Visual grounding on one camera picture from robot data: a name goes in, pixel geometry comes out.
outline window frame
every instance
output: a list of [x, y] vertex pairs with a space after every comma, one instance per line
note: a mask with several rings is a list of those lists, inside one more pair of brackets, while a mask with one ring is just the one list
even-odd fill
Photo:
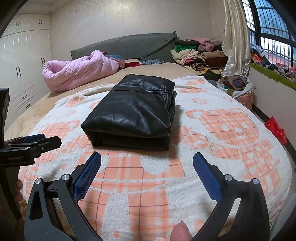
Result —
[[282, 18], [282, 20], [284, 21], [284, 23], [287, 26], [289, 39], [286, 39], [286, 38], [283, 38], [283, 37], [280, 37], [280, 36], [277, 36], [277, 35], [273, 35], [273, 34], [262, 33], [259, 13], [257, 11], [255, 1], [254, 0], [248, 0], [248, 1], [250, 3], [252, 15], [253, 15], [255, 31], [250, 29], [250, 28], [248, 28], [248, 29], [249, 29], [249, 31], [251, 31], [251, 32], [253, 32], [255, 34], [255, 44], [261, 46], [261, 38], [267, 38], [267, 39], [279, 41], [279, 42], [282, 42], [284, 44], [290, 45], [291, 46], [291, 67], [293, 67], [294, 66], [293, 48], [296, 48], [296, 42], [292, 40], [292, 36], [294, 37], [294, 39], [296, 39], [296, 34], [292, 30], [291, 26], [285, 21], [283, 16], [281, 16], [280, 13], [278, 13], [278, 11], [277, 11], [277, 13], [279, 14], [279, 16]]

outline blue gripper pad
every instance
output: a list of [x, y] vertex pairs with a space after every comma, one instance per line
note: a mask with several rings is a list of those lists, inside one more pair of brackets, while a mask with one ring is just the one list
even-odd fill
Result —
[[198, 153], [193, 156], [193, 167], [200, 177], [210, 198], [219, 203], [222, 199], [221, 185]]
[[45, 135], [44, 134], [38, 134], [38, 135], [33, 135], [33, 136], [27, 136], [24, 138], [24, 143], [31, 143], [34, 141], [39, 141], [45, 139]]
[[75, 202], [85, 197], [92, 181], [101, 167], [102, 159], [98, 152], [95, 152], [86, 162], [86, 167], [80, 174], [78, 179], [73, 185], [73, 199]]

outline beige bed sheet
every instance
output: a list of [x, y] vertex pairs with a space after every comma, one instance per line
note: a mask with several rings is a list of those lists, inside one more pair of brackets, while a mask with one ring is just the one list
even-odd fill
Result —
[[195, 75], [187, 69], [181, 67], [178, 64], [165, 63], [154, 65], [141, 65], [138, 67], [126, 68], [118, 71], [117, 73], [108, 76], [106, 78], [88, 83], [80, 86], [76, 89], [63, 92], [60, 94], [47, 94], [42, 99], [37, 101], [28, 110], [26, 110], [21, 116], [19, 116], [14, 123], [8, 128], [4, 134], [4, 139], [9, 140], [12, 138], [27, 136], [31, 133], [34, 126], [54, 107], [55, 103], [69, 95], [73, 95], [82, 90], [92, 88], [105, 84], [117, 84], [128, 74], [138, 75], [151, 75], [167, 78], [170, 80], [181, 78], [185, 76]]

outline folded black leather jacket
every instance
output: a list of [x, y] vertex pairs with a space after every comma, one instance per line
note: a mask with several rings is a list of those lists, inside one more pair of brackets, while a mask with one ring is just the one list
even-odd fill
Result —
[[100, 101], [81, 128], [93, 146], [168, 150], [175, 116], [175, 83], [129, 74]]

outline laundry basket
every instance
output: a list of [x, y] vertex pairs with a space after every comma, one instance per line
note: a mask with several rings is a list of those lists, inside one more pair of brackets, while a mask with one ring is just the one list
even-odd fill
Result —
[[234, 90], [231, 97], [234, 98], [235, 100], [237, 100], [239, 103], [241, 103], [243, 106], [245, 106], [249, 110], [252, 110], [253, 99], [254, 99], [253, 89], [255, 88], [255, 86], [252, 84], [252, 82], [250, 81], [250, 79], [248, 77], [237, 76], [237, 75], [236, 76], [226, 76], [224, 78], [221, 78], [218, 81], [218, 89], [227, 93], [227, 89], [225, 89], [224, 83], [225, 82], [230, 83], [237, 77], [241, 77], [243, 79], [243, 81], [246, 83], [246, 86], [243, 90]]

